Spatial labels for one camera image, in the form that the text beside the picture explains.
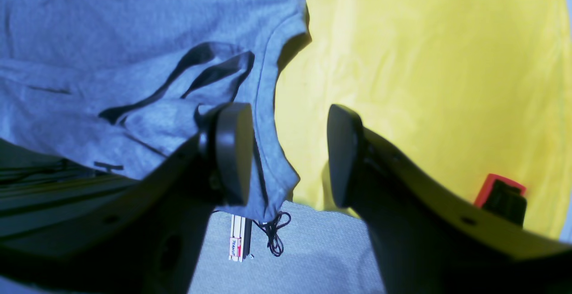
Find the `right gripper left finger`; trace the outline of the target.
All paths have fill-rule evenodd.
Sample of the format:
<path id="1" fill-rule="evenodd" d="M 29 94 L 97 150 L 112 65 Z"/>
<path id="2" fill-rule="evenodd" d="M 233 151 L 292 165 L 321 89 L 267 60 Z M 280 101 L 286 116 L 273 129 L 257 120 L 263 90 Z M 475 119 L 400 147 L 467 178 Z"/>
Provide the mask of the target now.
<path id="1" fill-rule="evenodd" d="M 248 202 L 251 105 L 212 109 L 198 133 L 100 208 L 1 239 L 1 274 L 55 292 L 185 294 L 217 206 Z"/>

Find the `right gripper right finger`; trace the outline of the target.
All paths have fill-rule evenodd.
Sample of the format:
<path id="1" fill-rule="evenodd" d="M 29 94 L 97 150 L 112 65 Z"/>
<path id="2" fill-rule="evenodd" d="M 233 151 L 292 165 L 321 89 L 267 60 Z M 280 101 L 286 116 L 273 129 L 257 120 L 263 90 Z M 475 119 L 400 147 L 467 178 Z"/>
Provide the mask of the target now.
<path id="1" fill-rule="evenodd" d="M 327 142 L 333 200 L 366 223 L 386 293 L 571 292 L 571 245 L 455 196 L 355 111 L 330 107 Z"/>

